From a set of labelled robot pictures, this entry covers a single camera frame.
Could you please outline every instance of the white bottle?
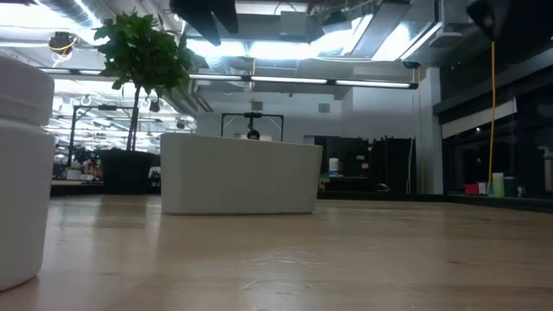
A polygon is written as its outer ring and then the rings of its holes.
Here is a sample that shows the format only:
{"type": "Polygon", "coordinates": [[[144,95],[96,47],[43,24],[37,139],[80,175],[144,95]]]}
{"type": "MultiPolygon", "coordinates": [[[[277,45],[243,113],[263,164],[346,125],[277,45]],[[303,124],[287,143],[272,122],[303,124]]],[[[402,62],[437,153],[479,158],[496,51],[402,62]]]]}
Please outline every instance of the white bottle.
{"type": "Polygon", "coordinates": [[[0,290],[41,268],[54,164],[54,80],[0,57],[0,290]]]}
{"type": "Polygon", "coordinates": [[[338,176],[338,167],[340,165],[340,160],[337,158],[328,159],[328,175],[338,176]]]}

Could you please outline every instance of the wooden table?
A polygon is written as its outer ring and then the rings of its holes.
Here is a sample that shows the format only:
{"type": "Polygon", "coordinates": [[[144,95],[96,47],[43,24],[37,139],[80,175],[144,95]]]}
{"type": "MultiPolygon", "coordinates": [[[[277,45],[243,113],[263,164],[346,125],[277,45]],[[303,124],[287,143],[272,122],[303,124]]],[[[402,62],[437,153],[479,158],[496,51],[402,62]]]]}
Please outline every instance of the wooden table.
{"type": "Polygon", "coordinates": [[[168,216],[160,205],[52,200],[42,271],[1,293],[0,310],[553,309],[549,214],[327,200],[312,215],[168,216]]]}

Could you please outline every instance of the ceiling duct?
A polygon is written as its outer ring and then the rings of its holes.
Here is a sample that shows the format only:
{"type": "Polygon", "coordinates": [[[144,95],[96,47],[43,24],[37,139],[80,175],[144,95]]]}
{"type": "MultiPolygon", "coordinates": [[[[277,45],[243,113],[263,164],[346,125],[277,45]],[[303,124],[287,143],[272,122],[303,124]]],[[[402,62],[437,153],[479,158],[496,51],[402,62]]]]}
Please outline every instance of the ceiling duct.
{"type": "Polygon", "coordinates": [[[49,7],[52,11],[67,17],[79,26],[92,29],[100,27],[101,22],[92,10],[81,1],[75,0],[40,0],[40,3],[49,7]]]}
{"type": "Polygon", "coordinates": [[[372,58],[402,21],[410,7],[410,1],[383,0],[376,9],[369,27],[352,51],[352,56],[372,58]]]}

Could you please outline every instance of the wall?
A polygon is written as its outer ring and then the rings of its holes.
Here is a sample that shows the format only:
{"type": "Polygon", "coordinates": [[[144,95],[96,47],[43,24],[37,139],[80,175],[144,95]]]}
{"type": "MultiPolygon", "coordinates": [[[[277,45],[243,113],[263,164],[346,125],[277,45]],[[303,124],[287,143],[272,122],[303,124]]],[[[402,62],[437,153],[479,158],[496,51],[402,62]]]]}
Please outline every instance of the wall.
{"type": "MultiPolygon", "coordinates": [[[[243,113],[251,111],[250,94],[235,93],[220,95],[217,93],[203,94],[215,113],[198,115],[198,130],[200,135],[220,136],[221,112],[243,113]]],[[[280,93],[259,93],[255,100],[264,102],[264,114],[282,114],[284,121],[284,141],[287,143],[303,143],[305,136],[339,136],[341,102],[334,100],[332,95],[296,94],[290,97],[280,93]],[[330,113],[319,113],[319,104],[330,104],[330,113]]],[[[262,135],[272,135],[273,140],[280,140],[280,119],[263,117],[254,120],[254,128],[262,135]]],[[[237,133],[245,134],[249,120],[244,117],[226,117],[225,136],[233,137],[237,133]]]]}
{"type": "Polygon", "coordinates": [[[413,137],[416,91],[353,88],[342,102],[342,136],[380,139],[413,137]]]}
{"type": "MultiPolygon", "coordinates": [[[[243,113],[251,110],[250,94],[202,93],[216,113],[198,116],[197,133],[220,135],[220,113],[243,113]]],[[[285,116],[284,141],[304,143],[305,136],[343,136],[379,139],[384,136],[416,138],[417,188],[426,194],[441,194],[442,129],[432,107],[441,101],[439,69],[430,68],[418,90],[353,88],[342,99],[332,95],[297,94],[289,97],[280,93],[255,94],[255,100],[264,102],[263,113],[285,116]],[[331,113],[318,112],[319,103],[331,105],[331,113]]],[[[248,120],[236,117],[226,119],[225,136],[246,133],[248,120]]],[[[255,121],[262,134],[280,139],[280,130],[268,118],[255,121]]]]}

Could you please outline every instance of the pipe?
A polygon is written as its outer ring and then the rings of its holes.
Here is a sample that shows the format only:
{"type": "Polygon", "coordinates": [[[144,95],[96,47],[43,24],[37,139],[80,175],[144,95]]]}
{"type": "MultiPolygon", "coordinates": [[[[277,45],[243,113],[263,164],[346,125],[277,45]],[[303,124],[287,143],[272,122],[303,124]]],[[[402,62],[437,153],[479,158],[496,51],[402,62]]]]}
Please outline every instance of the pipe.
{"type": "Polygon", "coordinates": [[[102,22],[82,0],[40,0],[52,11],[67,17],[85,29],[101,27],[102,22]]]}

